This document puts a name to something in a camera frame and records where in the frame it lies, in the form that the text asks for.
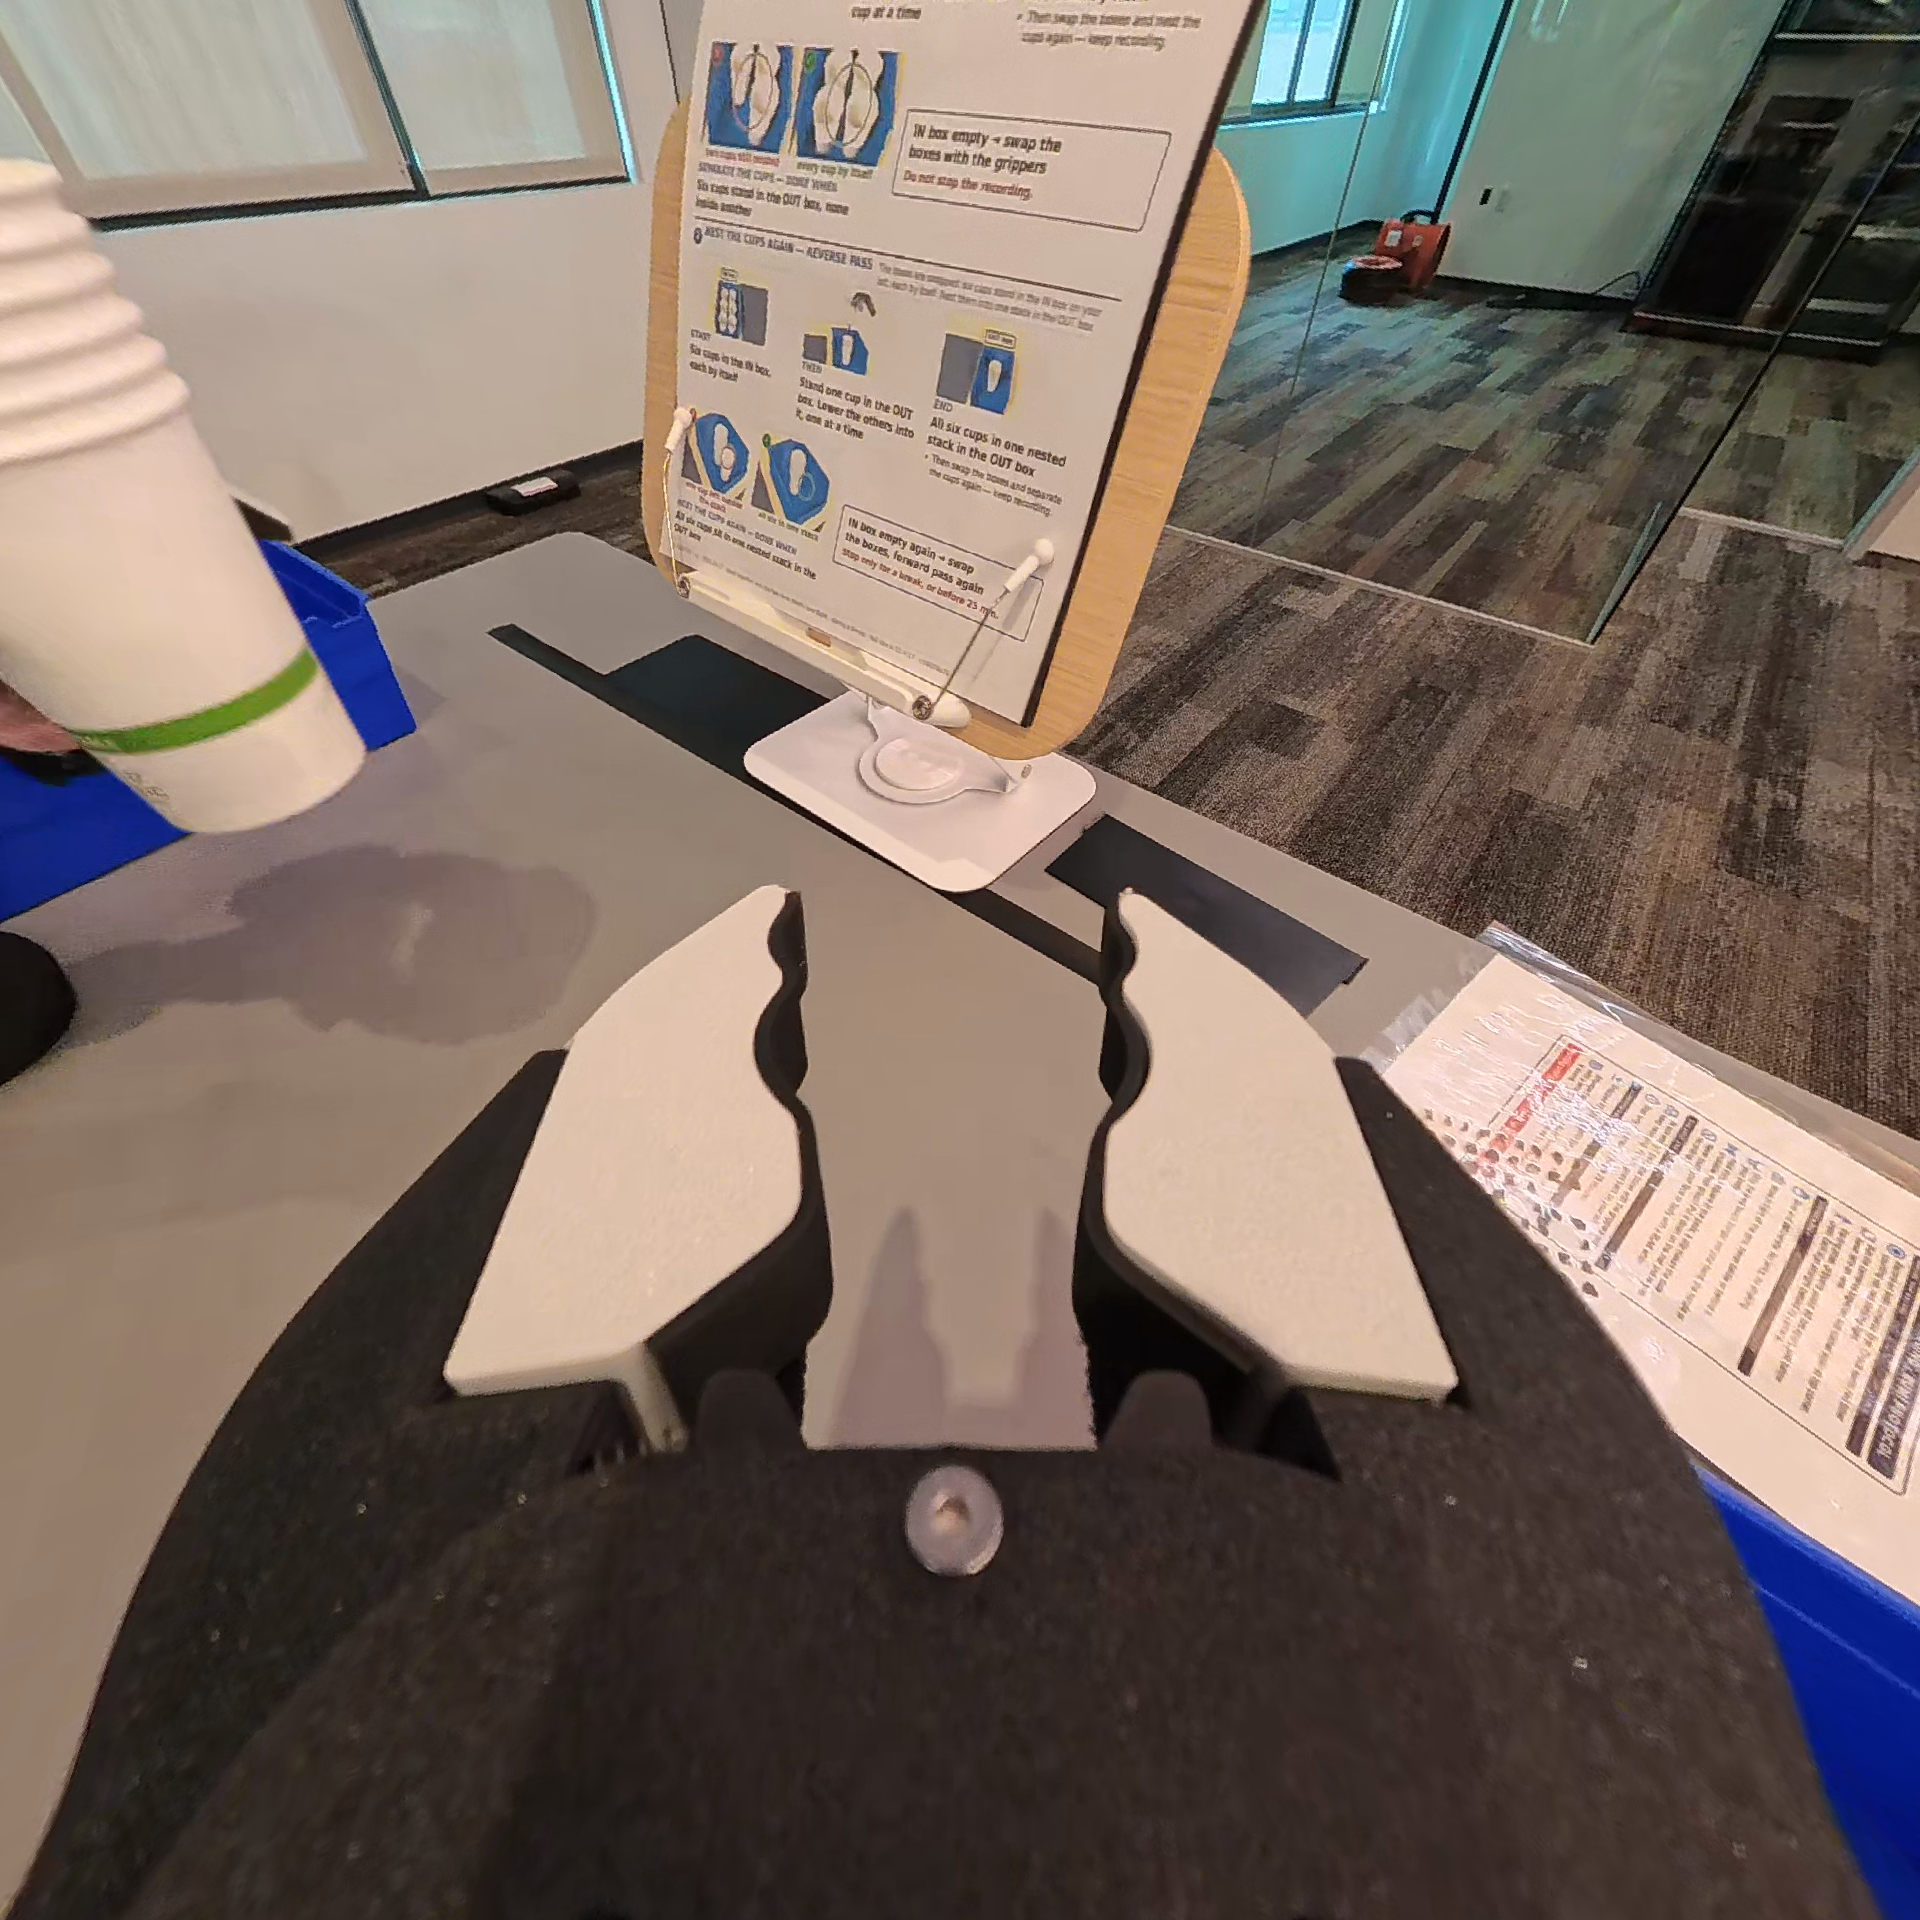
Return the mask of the wooden instruction board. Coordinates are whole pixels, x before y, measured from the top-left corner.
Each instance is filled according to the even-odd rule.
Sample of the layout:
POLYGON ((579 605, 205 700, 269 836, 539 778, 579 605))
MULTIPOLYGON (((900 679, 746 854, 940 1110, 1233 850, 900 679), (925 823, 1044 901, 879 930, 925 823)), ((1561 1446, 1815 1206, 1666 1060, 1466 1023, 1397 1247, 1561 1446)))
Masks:
POLYGON ((1250 268, 1257 4, 712 2, 658 154, 645 536, 1029 760, 1091 723, 1250 268))

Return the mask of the black wrist rest pad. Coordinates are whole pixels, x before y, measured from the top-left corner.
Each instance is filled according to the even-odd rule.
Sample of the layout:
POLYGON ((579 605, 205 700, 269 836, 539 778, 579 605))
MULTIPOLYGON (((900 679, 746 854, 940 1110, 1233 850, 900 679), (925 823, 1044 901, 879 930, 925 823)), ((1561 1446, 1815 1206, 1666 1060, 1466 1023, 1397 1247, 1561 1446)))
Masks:
POLYGON ((66 1035, 79 996, 61 965, 34 939, 2 930, 2 1085, 36 1067, 66 1035))

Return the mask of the white stand base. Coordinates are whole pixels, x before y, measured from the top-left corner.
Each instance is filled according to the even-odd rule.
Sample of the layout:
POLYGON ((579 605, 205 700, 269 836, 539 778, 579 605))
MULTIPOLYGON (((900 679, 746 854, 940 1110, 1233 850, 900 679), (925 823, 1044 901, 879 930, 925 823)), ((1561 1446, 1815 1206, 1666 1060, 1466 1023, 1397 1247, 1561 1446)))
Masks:
POLYGON ((947 896, 991 886, 1098 795, 1071 756, 1003 760, 855 691, 752 742, 743 770, 947 896))

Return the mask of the glass partition window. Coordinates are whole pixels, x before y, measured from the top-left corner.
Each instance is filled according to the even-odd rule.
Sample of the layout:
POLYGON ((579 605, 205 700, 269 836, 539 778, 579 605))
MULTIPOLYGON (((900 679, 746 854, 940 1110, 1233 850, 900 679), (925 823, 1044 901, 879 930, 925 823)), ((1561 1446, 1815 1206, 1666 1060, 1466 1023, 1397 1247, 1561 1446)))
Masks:
POLYGON ((599 4, 5 2, 2 92, 5 158, 96 224, 632 172, 599 4))

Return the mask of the black flat plate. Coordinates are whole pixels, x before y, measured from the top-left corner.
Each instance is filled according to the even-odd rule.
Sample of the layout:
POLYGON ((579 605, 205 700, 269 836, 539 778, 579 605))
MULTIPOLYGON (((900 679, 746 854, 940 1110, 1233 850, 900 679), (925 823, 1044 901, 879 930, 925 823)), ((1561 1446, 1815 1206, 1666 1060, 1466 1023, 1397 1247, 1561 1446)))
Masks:
POLYGON ((749 748, 828 706, 828 696, 730 647, 683 635, 603 676, 613 706, 712 763, 743 765, 749 748))
POLYGON ((1367 967, 1363 952, 1114 815, 1071 842, 1047 864, 1047 876, 1101 908, 1125 891, 1141 893, 1306 1016, 1367 967))

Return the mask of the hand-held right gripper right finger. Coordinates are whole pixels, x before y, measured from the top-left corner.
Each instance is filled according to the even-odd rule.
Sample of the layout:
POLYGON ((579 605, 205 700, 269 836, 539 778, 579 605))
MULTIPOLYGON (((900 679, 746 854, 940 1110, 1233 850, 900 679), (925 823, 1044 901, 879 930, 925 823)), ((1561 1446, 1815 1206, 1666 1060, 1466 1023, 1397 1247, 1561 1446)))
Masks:
POLYGON ((1100 1083, 1072 1247, 1095 1439, 1168 1406, 1228 1448, 1319 1448, 1316 1400, 1447 1408, 1458 1370, 1343 1060, 1141 891, 1107 911, 1100 1083))

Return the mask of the blue plastic bin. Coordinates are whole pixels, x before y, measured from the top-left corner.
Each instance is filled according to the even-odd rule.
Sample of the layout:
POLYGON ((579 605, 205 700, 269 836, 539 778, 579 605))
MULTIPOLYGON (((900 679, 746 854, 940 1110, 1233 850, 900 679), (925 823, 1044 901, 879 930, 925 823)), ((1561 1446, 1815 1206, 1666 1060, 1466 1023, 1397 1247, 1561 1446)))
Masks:
POLYGON ((1835 1816, 1889 1917, 1919 1916, 1915 1605, 1696 1467, 1783 1655, 1835 1816))
MULTIPOLYGON (((369 752, 416 732, 369 599, 284 542, 261 555, 369 752)), ((2 752, 2 916, 11 920, 186 838, 81 752, 2 752)))

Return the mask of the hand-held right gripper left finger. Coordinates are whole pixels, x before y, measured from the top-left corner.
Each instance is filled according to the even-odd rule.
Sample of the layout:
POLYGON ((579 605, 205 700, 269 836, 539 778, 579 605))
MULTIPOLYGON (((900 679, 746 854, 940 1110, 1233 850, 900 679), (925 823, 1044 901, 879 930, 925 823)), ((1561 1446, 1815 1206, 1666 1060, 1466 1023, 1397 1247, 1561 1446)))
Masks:
POLYGON ((802 898, 764 885, 584 1022, 448 1349, 458 1396, 611 1384, 683 1448, 709 1381, 752 1372, 802 1416, 833 1304, 808 978, 802 898))

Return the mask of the window with blinds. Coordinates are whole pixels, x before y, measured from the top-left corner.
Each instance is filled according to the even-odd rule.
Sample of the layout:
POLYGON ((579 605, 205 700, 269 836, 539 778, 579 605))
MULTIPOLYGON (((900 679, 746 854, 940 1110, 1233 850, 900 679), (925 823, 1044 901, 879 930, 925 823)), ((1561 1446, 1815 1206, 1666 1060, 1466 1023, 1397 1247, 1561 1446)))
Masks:
POLYGON ((1373 109, 1387 93, 1405 2, 1267 2, 1234 82, 1234 117, 1373 109))

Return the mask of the red floor blower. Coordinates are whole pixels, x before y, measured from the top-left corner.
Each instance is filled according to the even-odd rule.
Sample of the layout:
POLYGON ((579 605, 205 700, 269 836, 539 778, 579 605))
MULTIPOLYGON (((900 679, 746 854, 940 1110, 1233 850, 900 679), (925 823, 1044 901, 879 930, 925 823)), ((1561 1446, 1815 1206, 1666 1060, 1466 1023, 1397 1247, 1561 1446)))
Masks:
POLYGON ((1447 259, 1452 221, 1435 207, 1413 207, 1380 224, 1373 248, 1353 256, 1337 279, 1347 303, 1393 303, 1429 291, 1447 259))

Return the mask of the black server rack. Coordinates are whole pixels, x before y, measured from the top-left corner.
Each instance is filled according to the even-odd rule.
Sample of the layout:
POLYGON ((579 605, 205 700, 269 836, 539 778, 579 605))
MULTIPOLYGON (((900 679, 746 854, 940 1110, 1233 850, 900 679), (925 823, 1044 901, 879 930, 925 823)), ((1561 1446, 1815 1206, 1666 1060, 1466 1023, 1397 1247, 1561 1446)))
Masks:
POLYGON ((1919 300, 1919 4, 1786 4, 1623 326, 1869 366, 1919 300))

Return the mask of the laminated paper sheet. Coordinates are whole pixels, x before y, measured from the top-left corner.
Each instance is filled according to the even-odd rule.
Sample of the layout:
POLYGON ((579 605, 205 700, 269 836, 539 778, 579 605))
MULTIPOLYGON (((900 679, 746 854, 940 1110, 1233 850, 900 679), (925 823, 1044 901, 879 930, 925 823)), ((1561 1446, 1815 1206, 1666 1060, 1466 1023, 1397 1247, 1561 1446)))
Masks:
POLYGON ((1915 1603, 1915 1191, 1509 956, 1378 1062, 1696 1458, 1915 1603))

